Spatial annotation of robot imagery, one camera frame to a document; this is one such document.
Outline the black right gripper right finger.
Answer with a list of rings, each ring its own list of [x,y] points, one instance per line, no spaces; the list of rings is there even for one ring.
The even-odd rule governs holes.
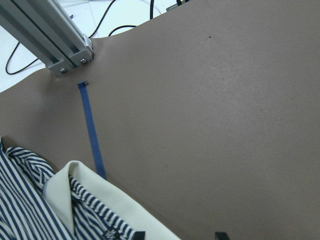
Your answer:
[[[215,240],[229,240],[229,236],[226,232],[223,231],[216,231],[214,233]]]

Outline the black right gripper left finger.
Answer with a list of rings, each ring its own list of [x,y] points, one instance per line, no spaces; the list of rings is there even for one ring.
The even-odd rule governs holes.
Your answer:
[[[136,231],[133,235],[133,240],[144,240],[146,232],[145,231]]]

